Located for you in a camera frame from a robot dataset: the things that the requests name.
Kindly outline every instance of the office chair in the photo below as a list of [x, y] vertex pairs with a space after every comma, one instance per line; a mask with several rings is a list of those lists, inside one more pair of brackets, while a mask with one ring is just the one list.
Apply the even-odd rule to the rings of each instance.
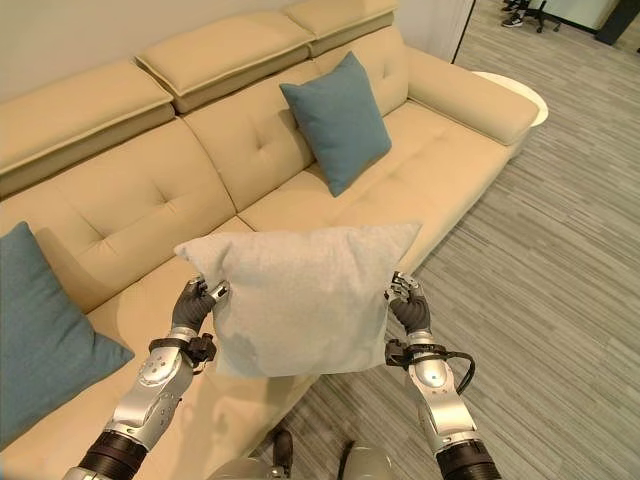
[[[518, 0], [504, 0], [504, 3], [508, 5], [507, 8], [511, 8], [518, 3]], [[558, 20], [558, 17], [555, 15], [551, 15], [544, 11], [544, 7], [547, 6], [547, 0], [543, 0], [542, 4], [538, 8], [527, 8], [527, 12], [525, 13], [525, 17], [534, 17], [538, 20], [538, 29], [536, 30], [538, 33], [542, 33], [544, 30], [544, 22], [549, 18], [553, 18], [556, 21], [556, 26], [553, 29], [554, 32], [560, 30], [560, 25], [562, 22]]]

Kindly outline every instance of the sofa armrest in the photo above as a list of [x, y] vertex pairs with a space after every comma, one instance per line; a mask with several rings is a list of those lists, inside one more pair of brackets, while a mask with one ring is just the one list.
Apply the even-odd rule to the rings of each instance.
[[490, 80], [415, 48], [409, 50], [409, 98], [503, 145], [527, 132], [538, 107]]

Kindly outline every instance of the white pillow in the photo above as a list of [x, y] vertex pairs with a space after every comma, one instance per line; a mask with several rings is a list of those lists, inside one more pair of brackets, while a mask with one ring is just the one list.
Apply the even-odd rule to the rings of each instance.
[[419, 225], [218, 233], [176, 247], [212, 288], [217, 371], [248, 377], [360, 371], [384, 363], [383, 293]]

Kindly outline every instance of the pillow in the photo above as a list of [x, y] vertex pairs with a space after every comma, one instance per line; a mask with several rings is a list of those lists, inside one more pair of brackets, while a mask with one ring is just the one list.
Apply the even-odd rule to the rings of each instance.
[[219, 233], [176, 247], [208, 285], [217, 372], [247, 377], [341, 373], [384, 363], [388, 288], [418, 225], [308, 233]]
[[132, 357], [93, 331], [26, 223], [0, 238], [0, 449]]
[[280, 90], [334, 197], [391, 148], [367, 72], [352, 52], [331, 73]]

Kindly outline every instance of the shoe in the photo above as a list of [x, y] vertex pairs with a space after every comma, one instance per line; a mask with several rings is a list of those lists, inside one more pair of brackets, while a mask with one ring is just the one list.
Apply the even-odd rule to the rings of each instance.
[[291, 478], [293, 437], [287, 430], [280, 430], [273, 439], [273, 466], [282, 467], [285, 478]]
[[508, 20], [502, 22], [502, 26], [507, 28], [521, 27], [523, 24], [522, 17], [517, 13], [514, 13]]

